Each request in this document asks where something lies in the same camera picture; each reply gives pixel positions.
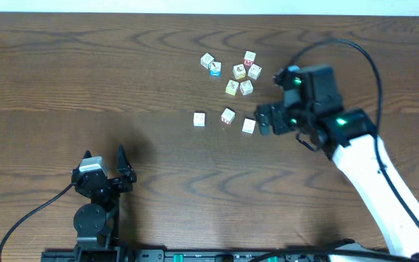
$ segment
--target white cube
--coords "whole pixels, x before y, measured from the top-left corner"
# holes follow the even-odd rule
[[[255,62],[256,54],[254,52],[247,51],[244,57],[244,65],[251,66]]]
[[[195,127],[204,127],[204,113],[193,113],[193,125]]]
[[[253,134],[253,131],[255,130],[255,125],[255,120],[245,119],[244,126],[242,127],[242,132]]]
[[[221,115],[221,120],[226,124],[231,124],[232,120],[236,117],[236,113],[229,108],[226,108]]]
[[[234,66],[234,76],[236,79],[244,78],[247,75],[247,72],[245,71],[244,65],[235,65]]]
[[[239,83],[235,82],[234,80],[229,80],[226,87],[226,93],[229,95],[236,95],[237,89],[239,88]]]
[[[243,95],[248,95],[253,92],[253,85],[250,80],[246,80],[242,83],[240,83],[240,92],[242,92]]]
[[[261,74],[261,67],[258,65],[253,64],[250,69],[248,69],[248,76],[253,78],[254,80],[258,79]]]
[[[206,53],[206,54],[204,54],[203,57],[201,57],[200,63],[204,68],[210,69],[210,64],[214,60],[215,60],[214,57],[212,57],[210,54]]]
[[[209,65],[210,76],[221,76],[221,63],[211,62]]]

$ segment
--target wooden table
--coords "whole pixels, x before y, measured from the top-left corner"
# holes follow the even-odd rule
[[[281,99],[271,76],[327,37],[359,42],[384,84],[382,136],[419,199],[419,18],[335,16],[0,14],[0,241],[70,183],[85,150],[112,169],[124,144],[138,183],[121,200],[121,238],[191,248],[282,248],[350,237],[384,247],[353,186],[294,135],[241,133],[255,106]],[[263,67],[248,96],[224,93],[245,50]],[[210,52],[223,63],[210,78]],[[376,87],[353,49],[325,47],[300,65],[330,63],[347,108],[374,116]],[[225,107],[237,115],[227,127]],[[207,113],[193,127],[194,111]],[[9,239],[4,261],[39,261],[76,243],[69,191]]]

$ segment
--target black cable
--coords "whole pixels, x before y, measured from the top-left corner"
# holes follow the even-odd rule
[[[325,44],[331,44],[331,43],[347,44],[348,46],[353,47],[353,48],[359,50],[363,54],[363,56],[366,57],[366,59],[368,60],[368,62],[371,65],[372,71],[373,71],[373,73],[375,74],[375,77],[376,77],[376,84],[378,86],[378,110],[376,112],[376,136],[374,137],[374,139],[375,139],[376,159],[378,161],[380,171],[382,172],[384,178],[386,179],[387,184],[391,188],[391,190],[394,193],[394,195],[397,198],[397,200],[399,200],[400,205],[404,208],[404,210],[407,212],[407,214],[412,219],[413,223],[415,223],[415,225],[419,229],[419,220],[417,219],[417,217],[415,216],[415,214],[413,213],[413,211],[411,211],[411,209],[408,207],[407,203],[405,203],[405,201],[402,199],[402,196],[400,196],[399,191],[397,191],[397,188],[392,183],[391,178],[389,177],[388,173],[386,172],[386,166],[384,165],[383,160],[381,159],[381,156],[379,154],[379,149],[378,149],[378,136],[379,136],[380,123],[381,123],[381,114],[382,114],[382,110],[383,110],[383,86],[381,84],[381,77],[379,75],[378,67],[376,67],[375,63],[373,62],[373,60],[372,60],[372,58],[370,56],[370,54],[368,54],[357,43],[354,43],[354,42],[352,42],[350,40],[347,40],[347,39],[326,39],[324,41],[316,42],[316,43],[312,44],[311,46],[306,47],[306,48],[302,49],[301,51],[299,51],[299,53],[297,53],[296,55],[294,55],[292,57],[292,59],[290,60],[288,66],[293,66],[294,64],[296,64],[298,58],[300,58],[303,54],[305,54],[309,50],[314,49],[316,47],[323,46]]]
[[[57,196],[53,197],[51,200],[49,200],[48,202],[42,204],[41,206],[35,208],[34,210],[32,210],[29,214],[24,215],[23,218],[21,218],[16,224],[14,224],[14,226],[12,226],[12,228],[6,233],[6,236],[4,236],[3,240],[1,241],[0,244],[0,262],[1,262],[1,254],[3,253],[3,247],[4,244],[6,244],[7,239],[9,239],[9,236],[12,234],[12,232],[14,232],[14,230],[20,226],[20,224],[23,221],[26,221],[27,218],[31,217],[33,214],[37,213],[38,211],[44,209],[45,207],[47,207],[49,204],[53,203],[54,201],[56,201],[57,199],[59,199],[62,195],[64,195],[67,191],[69,191],[69,189],[71,189],[71,187],[74,185],[74,183],[71,183],[69,186],[67,186],[64,190],[62,190]]]
[[[344,256],[353,256],[359,258],[374,258],[381,259],[384,261],[395,261],[395,262],[416,262],[411,258],[405,258],[397,255],[389,255],[385,253],[375,253],[369,251],[359,251],[359,250],[318,250],[318,249],[291,249],[291,250],[279,250],[273,251],[271,253],[266,253],[259,257],[253,258],[250,262],[261,262],[268,258],[273,257],[285,257],[286,255],[344,255]]]

